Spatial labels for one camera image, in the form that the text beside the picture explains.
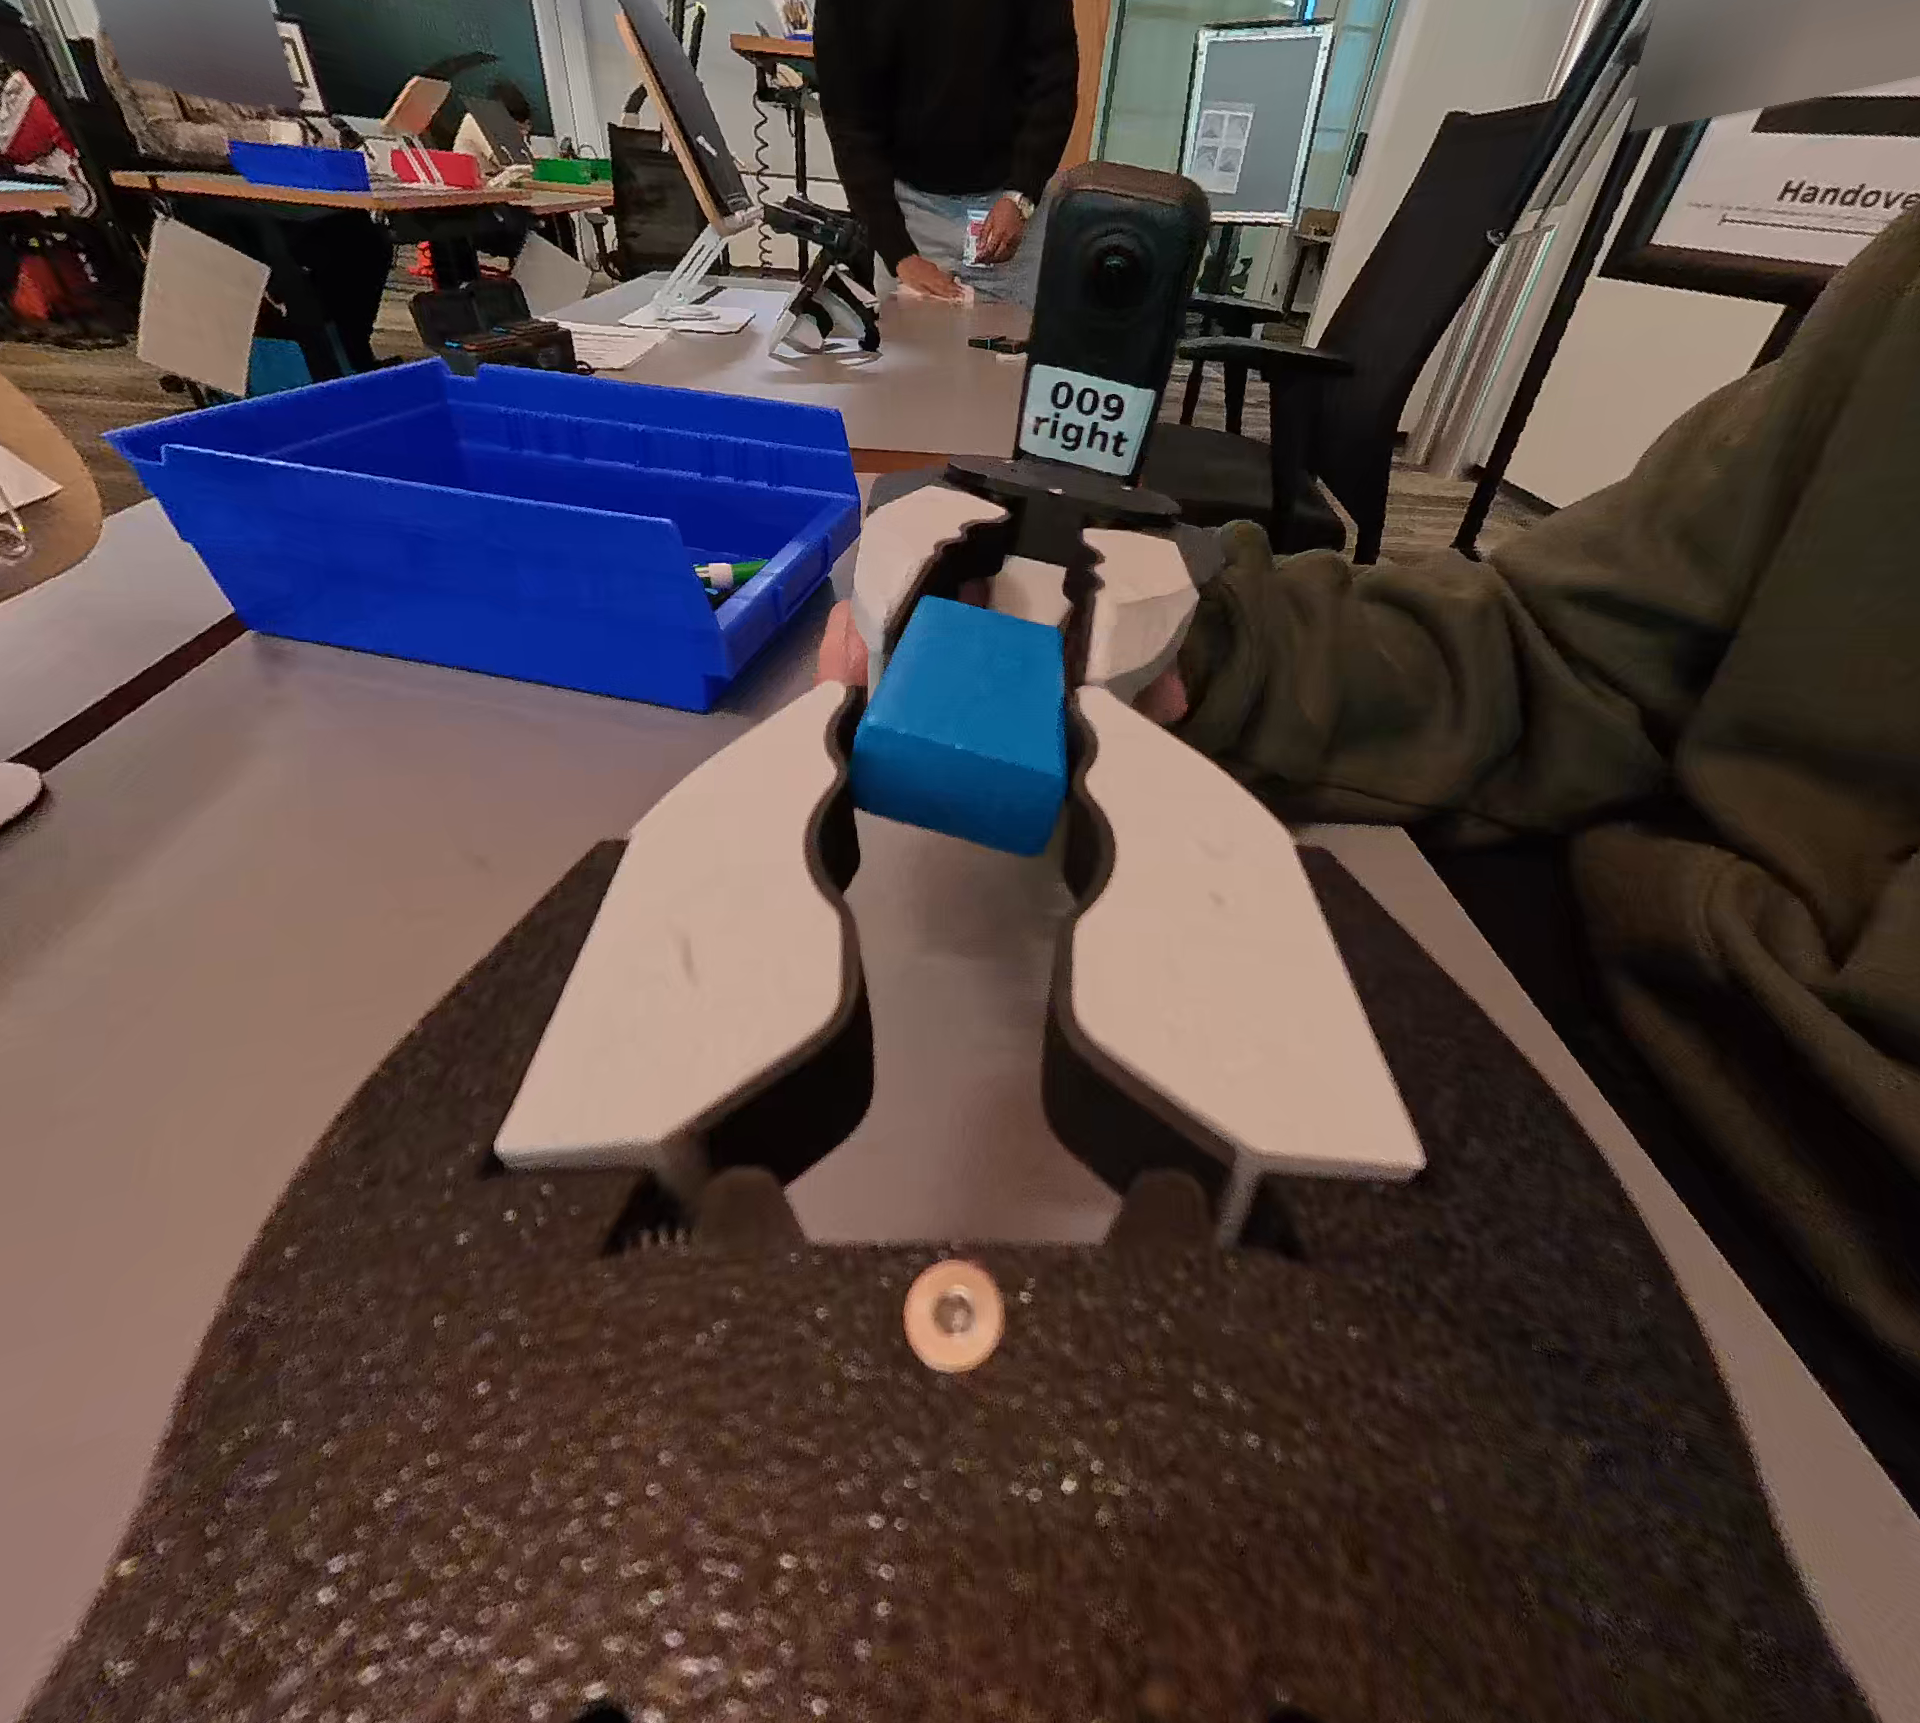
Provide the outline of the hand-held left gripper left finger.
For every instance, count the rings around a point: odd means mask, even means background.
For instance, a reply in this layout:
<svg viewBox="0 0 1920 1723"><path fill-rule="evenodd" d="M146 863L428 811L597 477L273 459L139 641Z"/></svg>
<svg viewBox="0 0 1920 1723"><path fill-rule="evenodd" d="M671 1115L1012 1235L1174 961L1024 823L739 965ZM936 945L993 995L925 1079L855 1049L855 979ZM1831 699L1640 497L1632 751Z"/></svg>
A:
<svg viewBox="0 0 1920 1723"><path fill-rule="evenodd" d="M493 1137L512 1171L633 1167L675 1199L796 1183L874 1095L849 887L858 687L748 727L630 829Z"/></svg>

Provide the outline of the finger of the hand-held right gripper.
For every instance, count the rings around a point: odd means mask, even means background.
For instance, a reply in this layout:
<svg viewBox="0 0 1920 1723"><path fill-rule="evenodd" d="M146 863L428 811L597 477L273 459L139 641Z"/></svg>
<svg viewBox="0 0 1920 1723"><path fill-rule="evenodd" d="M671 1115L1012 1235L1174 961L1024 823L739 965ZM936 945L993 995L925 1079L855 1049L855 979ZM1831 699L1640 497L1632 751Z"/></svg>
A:
<svg viewBox="0 0 1920 1723"><path fill-rule="evenodd" d="M853 565L850 623L866 657L866 687L925 593L955 595L1005 559L1012 517L1005 503L946 481L895 493L863 525Z"/></svg>
<svg viewBox="0 0 1920 1723"><path fill-rule="evenodd" d="M1198 607L1173 535L1085 529L1070 567L1070 687L1145 691L1173 669Z"/></svg>

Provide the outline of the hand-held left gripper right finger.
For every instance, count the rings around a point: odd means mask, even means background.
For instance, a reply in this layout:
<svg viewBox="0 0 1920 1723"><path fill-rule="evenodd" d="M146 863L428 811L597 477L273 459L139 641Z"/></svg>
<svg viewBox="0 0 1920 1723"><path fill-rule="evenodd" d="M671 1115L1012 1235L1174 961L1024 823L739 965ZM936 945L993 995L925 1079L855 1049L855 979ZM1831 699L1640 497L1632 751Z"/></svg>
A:
<svg viewBox="0 0 1920 1723"><path fill-rule="evenodd" d="M1185 1175L1219 1235L1271 1181L1417 1179L1424 1141L1286 823L1106 687L1075 693L1069 733L1061 1145L1118 1195Z"/></svg>

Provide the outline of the blue rectangular block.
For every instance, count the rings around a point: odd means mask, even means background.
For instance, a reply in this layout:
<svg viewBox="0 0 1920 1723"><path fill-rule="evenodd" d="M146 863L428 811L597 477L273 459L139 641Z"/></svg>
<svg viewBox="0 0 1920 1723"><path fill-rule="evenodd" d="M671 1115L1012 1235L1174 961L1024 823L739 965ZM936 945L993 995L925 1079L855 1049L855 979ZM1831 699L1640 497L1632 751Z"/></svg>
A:
<svg viewBox="0 0 1920 1723"><path fill-rule="evenodd" d="M1069 793L1063 631L921 599L855 727L849 783L863 813L1042 853Z"/></svg>

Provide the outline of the blue plastic bin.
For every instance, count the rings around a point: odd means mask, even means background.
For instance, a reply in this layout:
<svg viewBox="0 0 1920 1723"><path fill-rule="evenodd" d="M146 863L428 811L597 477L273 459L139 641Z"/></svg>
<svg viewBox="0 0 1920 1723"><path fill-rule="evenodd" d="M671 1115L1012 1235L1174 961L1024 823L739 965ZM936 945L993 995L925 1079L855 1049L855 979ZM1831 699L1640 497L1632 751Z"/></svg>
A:
<svg viewBox="0 0 1920 1723"><path fill-rule="evenodd" d="M372 191L368 159L356 149L231 139L226 159L239 177L260 189L320 195L368 195Z"/></svg>
<svg viewBox="0 0 1920 1723"><path fill-rule="evenodd" d="M694 713L861 527L837 409L599 375L414 361L109 443L253 631Z"/></svg>

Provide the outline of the person's right forearm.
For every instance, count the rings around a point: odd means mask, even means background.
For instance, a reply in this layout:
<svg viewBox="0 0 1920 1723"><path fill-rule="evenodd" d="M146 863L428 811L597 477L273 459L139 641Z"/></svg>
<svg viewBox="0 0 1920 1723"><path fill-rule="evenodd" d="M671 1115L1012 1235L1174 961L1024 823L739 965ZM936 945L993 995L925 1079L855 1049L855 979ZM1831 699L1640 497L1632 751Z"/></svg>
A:
<svg viewBox="0 0 1920 1723"><path fill-rule="evenodd" d="M1219 543L1173 729L1332 821L1569 829L1710 737L1916 759L1916 211L1775 361L1483 559Z"/></svg>

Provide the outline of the person's right hand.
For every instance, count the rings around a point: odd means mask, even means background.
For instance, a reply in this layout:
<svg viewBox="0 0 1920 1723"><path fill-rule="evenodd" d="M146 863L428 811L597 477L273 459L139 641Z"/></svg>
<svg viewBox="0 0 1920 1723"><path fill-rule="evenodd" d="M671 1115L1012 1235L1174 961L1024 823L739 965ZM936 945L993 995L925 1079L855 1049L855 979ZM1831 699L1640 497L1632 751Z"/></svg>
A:
<svg viewBox="0 0 1920 1723"><path fill-rule="evenodd" d="M849 605L834 605L829 613L829 625L819 647L814 663L814 683L842 683L864 687L869 683L870 653L864 637L853 623ZM1171 727L1188 713L1188 691L1178 665L1168 665L1162 675L1149 681L1134 705L1151 721Z"/></svg>

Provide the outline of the grey notice board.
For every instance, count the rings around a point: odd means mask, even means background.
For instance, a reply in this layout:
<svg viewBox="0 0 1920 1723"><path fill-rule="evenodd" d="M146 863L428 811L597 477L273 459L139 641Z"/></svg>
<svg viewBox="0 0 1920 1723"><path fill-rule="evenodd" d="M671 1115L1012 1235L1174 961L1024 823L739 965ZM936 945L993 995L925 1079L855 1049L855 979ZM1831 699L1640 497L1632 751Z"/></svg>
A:
<svg viewBox="0 0 1920 1723"><path fill-rule="evenodd" d="M1198 28L1178 173L1207 193L1216 225L1297 219L1332 48L1331 22Z"/></svg>

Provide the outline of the wooden standing desk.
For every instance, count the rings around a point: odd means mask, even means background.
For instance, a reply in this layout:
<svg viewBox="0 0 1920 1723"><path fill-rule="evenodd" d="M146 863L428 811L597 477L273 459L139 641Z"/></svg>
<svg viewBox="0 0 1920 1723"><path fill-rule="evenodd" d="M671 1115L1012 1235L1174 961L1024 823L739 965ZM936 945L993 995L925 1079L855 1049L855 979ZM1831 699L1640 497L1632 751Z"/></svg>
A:
<svg viewBox="0 0 1920 1723"><path fill-rule="evenodd" d="M808 199L813 125L820 119L813 2L771 0L772 26L730 36L753 76L750 173L760 199Z"/></svg>

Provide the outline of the white hanging panel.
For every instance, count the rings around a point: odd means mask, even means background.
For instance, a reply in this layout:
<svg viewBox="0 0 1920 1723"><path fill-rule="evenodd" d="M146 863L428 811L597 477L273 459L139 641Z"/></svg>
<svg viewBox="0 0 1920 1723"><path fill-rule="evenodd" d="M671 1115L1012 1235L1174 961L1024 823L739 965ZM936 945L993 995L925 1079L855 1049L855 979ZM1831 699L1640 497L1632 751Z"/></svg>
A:
<svg viewBox="0 0 1920 1723"><path fill-rule="evenodd" d="M553 317L590 293L593 271L541 229L528 229L511 267L530 315Z"/></svg>
<svg viewBox="0 0 1920 1723"><path fill-rule="evenodd" d="M250 253L159 215L139 303L139 357L202 389L247 397L270 277Z"/></svg>

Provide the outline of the black battery box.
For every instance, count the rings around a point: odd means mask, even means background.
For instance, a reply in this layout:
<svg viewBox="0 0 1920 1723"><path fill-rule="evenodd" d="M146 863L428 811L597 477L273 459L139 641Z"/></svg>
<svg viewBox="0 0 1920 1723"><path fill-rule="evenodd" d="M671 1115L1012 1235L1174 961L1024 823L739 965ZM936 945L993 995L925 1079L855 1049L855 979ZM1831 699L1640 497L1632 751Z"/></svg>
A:
<svg viewBox="0 0 1920 1723"><path fill-rule="evenodd" d="M579 355L573 333L553 319L520 319L493 327L455 327L446 321L419 325L427 353L458 377L474 377L485 367L516 367L560 375L593 371Z"/></svg>

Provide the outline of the black metal pole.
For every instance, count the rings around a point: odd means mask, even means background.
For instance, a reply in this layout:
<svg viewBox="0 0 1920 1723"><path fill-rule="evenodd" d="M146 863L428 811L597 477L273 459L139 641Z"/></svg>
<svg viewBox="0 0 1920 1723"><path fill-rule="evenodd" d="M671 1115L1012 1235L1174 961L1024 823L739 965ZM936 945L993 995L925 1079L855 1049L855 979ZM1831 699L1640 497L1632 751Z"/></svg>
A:
<svg viewBox="0 0 1920 1723"><path fill-rule="evenodd" d="M1432 465L1483 457L1453 547L1471 559L1648 133L1630 121L1652 0L1578 0L1519 193L1457 323Z"/></svg>

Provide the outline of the wooden display board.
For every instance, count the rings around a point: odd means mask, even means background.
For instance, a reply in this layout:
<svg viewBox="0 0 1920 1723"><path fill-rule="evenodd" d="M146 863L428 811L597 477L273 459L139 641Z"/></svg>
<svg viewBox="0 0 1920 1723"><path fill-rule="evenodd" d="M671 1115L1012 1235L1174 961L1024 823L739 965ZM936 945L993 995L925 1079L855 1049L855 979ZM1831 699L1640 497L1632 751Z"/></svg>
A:
<svg viewBox="0 0 1920 1723"><path fill-rule="evenodd" d="M2 599L79 567L103 529L103 495L80 453L2 377Z"/></svg>
<svg viewBox="0 0 1920 1723"><path fill-rule="evenodd" d="M636 78L708 229L728 241L758 225L760 207L728 147L708 92L656 0L613 0Z"/></svg>

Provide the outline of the wooden top desk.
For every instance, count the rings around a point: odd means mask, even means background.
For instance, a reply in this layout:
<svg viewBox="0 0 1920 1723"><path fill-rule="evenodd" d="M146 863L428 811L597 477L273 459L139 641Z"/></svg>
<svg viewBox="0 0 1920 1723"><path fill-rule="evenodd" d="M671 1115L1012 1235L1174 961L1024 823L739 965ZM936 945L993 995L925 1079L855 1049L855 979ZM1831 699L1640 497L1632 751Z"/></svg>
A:
<svg viewBox="0 0 1920 1723"><path fill-rule="evenodd" d="M390 247L424 243L432 253L435 281L462 285L480 275L478 239L514 223L541 225L557 217L613 207L610 181L584 185L518 181L480 191L427 185L388 185L366 191L317 191L296 185L260 185L231 171L137 167L109 173L117 191L150 199L157 215L170 213L178 199L206 199L225 217L258 221L270 283L282 305L286 335L314 381L350 375L347 351L324 317L313 281L296 271L291 225L323 215L365 217L382 225Z"/></svg>

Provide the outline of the black computer monitor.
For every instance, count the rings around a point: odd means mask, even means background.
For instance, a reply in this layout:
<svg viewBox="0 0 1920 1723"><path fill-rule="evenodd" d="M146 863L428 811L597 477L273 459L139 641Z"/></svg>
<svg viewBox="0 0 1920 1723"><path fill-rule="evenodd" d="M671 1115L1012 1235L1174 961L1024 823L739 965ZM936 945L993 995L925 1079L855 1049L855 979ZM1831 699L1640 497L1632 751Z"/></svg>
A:
<svg viewBox="0 0 1920 1723"><path fill-rule="evenodd" d="M458 98L511 90L536 135L555 131L535 0L274 0L300 28L330 110L379 117L416 76Z"/></svg>

